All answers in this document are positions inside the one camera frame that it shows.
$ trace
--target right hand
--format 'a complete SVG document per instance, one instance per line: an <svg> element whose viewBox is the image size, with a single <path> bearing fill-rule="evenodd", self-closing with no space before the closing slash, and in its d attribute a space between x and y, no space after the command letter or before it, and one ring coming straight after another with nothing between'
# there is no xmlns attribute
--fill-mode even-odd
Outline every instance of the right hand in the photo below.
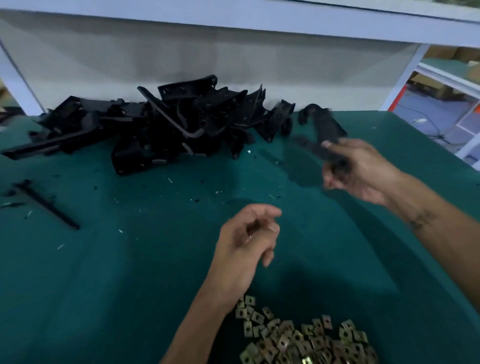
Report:
<svg viewBox="0 0 480 364"><path fill-rule="evenodd" d="M351 173L339 178L332 173L329 162L323 165L324 188L341 189L367 202L387 205L384 190L395 183L402 172L383 158L377 150L360 139L340 138L338 144L325 141L322 146L347 157L352 165Z"/></svg>

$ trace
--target fingernail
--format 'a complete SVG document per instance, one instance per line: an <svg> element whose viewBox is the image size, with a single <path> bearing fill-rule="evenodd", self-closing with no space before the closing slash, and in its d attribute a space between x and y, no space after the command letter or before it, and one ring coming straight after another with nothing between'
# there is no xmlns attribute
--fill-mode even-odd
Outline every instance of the fingernail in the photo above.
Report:
<svg viewBox="0 0 480 364"><path fill-rule="evenodd" d="M279 232L280 231L280 226L274 222L271 222L267 226L271 231L273 232Z"/></svg>

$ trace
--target left hand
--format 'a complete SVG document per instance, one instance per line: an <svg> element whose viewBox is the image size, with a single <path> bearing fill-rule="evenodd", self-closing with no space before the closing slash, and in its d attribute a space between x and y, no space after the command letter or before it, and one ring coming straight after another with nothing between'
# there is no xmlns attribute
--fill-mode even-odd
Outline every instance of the left hand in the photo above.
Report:
<svg viewBox="0 0 480 364"><path fill-rule="evenodd" d="M202 288L215 296L215 300L225 308L225 313L235 306L249 288L260 258L264 267L272 262L273 249L280 233L275 218L281 215L278 207L251 204L222 226ZM257 229L247 231L255 223Z"/></svg>

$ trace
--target tattoo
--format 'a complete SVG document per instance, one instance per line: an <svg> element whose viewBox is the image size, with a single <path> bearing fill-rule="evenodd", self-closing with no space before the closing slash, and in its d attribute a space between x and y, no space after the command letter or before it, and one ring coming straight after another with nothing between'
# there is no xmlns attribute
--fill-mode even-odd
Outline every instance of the tattoo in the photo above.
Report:
<svg viewBox="0 0 480 364"><path fill-rule="evenodd" d="M437 217L430 211L424 211L420 213L416 218L410 220L408 224L413 231L418 231L423 228L425 225L429 224L430 221L435 220Z"/></svg>

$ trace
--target white table frame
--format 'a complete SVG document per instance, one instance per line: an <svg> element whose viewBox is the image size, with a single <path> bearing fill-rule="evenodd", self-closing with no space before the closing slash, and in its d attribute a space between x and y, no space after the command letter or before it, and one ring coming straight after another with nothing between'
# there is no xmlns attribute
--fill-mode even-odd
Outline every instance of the white table frame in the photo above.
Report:
<svg viewBox="0 0 480 364"><path fill-rule="evenodd" d="M471 138L463 147L460 148L458 152L455 153L457 157L464 159L473 148L480 144L480 133L474 133L461 125L461 122L465 120L465 118L469 116L478 105L480 105L480 84L454 76L448 72L440 70L436 67L432 67L423 62L420 62L415 70L418 73L430 77L433 80L441 82L444 85L450 86L476 99L476 101L472 102L470 108L455 122L455 125L453 126L453 128L458 127L473 135L473 138ZM480 161L476 162L472 167L476 170L480 170Z"/></svg>

